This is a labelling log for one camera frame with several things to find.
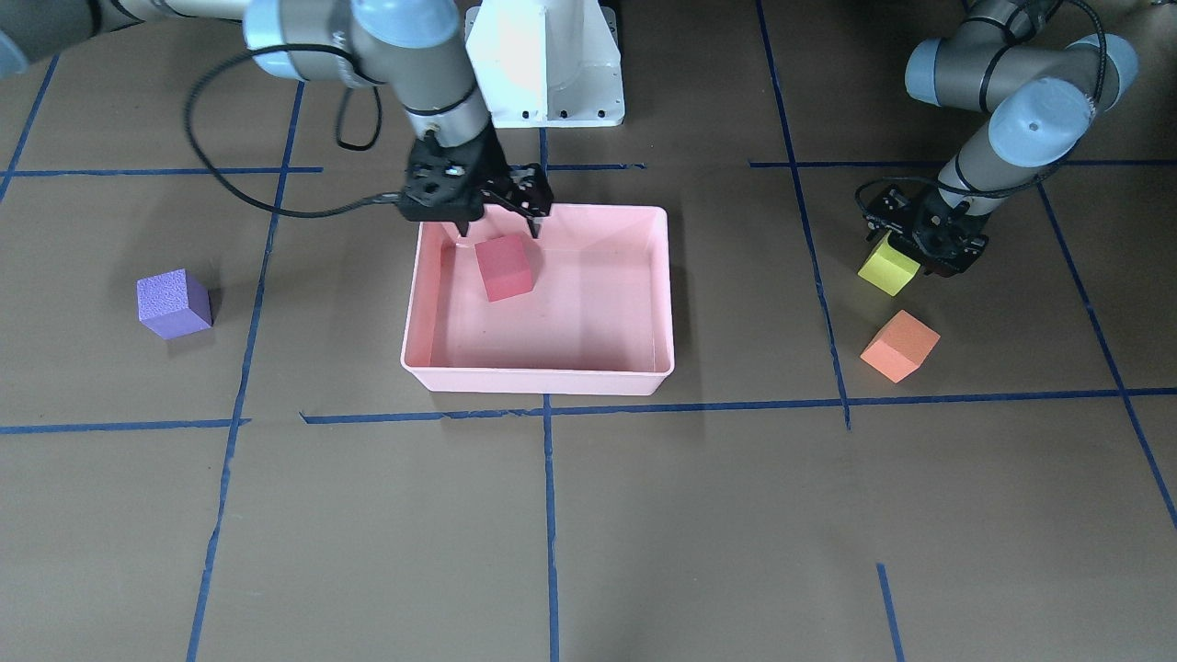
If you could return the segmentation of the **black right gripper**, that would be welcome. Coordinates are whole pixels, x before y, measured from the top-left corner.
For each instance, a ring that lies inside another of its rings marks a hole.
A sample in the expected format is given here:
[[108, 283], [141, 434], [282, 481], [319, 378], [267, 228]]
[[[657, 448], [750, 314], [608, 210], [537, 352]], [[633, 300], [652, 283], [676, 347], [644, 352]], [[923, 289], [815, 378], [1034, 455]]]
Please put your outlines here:
[[554, 192], [541, 165], [514, 168], [506, 163], [496, 130], [483, 130], [458, 146], [443, 146], [434, 131], [415, 139], [399, 193], [399, 212], [408, 221], [453, 223], [458, 236], [468, 238], [486, 204], [521, 216], [538, 240]]

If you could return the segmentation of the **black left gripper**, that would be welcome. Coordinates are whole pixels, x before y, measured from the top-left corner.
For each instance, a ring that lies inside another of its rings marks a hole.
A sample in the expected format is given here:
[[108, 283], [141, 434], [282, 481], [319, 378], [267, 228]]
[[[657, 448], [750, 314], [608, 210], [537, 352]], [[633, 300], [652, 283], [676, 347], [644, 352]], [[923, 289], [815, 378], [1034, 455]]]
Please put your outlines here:
[[925, 274], [946, 278], [966, 272], [988, 251], [988, 201], [944, 193], [931, 185], [907, 194], [896, 183], [887, 183], [864, 201], [863, 193], [875, 185], [865, 183], [856, 188], [869, 241], [883, 236], [884, 246], [915, 262]]

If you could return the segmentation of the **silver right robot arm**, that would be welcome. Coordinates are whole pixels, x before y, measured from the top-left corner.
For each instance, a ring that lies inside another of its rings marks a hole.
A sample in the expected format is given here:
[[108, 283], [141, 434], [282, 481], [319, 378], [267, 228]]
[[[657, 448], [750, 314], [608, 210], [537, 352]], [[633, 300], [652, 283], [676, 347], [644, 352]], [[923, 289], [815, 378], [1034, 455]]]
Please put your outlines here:
[[[541, 165], [506, 160], [452, 1], [5, 1], [4, 77], [164, 18], [207, 18], [241, 29], [245, 49], [199, 78], [182, 108], [189, 150], [239, 200], [299, 219], [392, 205], [408, 221], [452, 223], [463, 237], [496, 205], [521, 217], [530, 236], [541, 234], [554, 193]], [[274, 78], [335, 81], [350, 92], [388, 87], [415, 132], [401, 188], [322, 211], [282, 208], [237, 188], [202, 151], [194, 117], [211, 82], [244, 62]]]

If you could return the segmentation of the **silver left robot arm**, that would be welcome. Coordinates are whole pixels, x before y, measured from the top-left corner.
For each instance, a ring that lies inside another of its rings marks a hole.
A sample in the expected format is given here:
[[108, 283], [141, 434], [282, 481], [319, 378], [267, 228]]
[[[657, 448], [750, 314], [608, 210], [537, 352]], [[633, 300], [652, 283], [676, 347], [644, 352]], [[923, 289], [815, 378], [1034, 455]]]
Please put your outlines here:
[[988, 118], [938, 176], [920, 177], [915, 194], [887, 177], [886, 188], [862, 204], [872, 258], [946, 278], [966, 272], [988, 250], [995, 210], [1053, 176], [1126, 95], [1141, 71], [1137, 51], [1106, 32], [1090, 6], [1077, 8], [1093, 33], [1064, 49], [1033, 46], [1057, 1], [979, 1], [953, 35], [913, 49], [907, 95]]

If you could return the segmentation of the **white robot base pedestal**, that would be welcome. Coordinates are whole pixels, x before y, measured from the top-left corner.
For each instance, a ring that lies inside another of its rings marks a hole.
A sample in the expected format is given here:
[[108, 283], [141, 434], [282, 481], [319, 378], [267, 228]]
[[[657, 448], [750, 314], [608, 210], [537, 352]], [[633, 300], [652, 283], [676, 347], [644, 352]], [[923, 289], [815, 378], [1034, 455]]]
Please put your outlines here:
[[621, 21], [605, 1], [483, 1], [465, 47], [496, 130], [616, 127], [626, 115]]

